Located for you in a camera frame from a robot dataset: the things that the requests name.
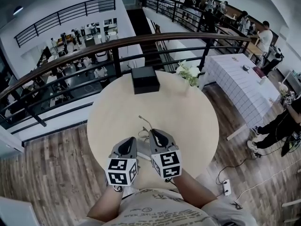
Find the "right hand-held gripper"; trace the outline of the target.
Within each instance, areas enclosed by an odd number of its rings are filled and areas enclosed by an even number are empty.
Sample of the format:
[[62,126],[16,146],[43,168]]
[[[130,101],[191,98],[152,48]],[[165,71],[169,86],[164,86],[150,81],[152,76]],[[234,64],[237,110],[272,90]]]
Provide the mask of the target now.
[[149,131],[151,162],[162,179],[172,179],[182,174],[182,155],[174,138],[159,129]]

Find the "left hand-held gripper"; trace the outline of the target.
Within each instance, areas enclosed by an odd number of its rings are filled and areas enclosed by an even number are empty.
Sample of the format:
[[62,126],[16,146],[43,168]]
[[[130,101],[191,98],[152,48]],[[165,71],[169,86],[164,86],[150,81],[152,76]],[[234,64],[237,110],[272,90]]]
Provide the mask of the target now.
[[105,169],[111,186],[131,186],[138,174],[137,140],[129,137],[118,142],[112,149]]

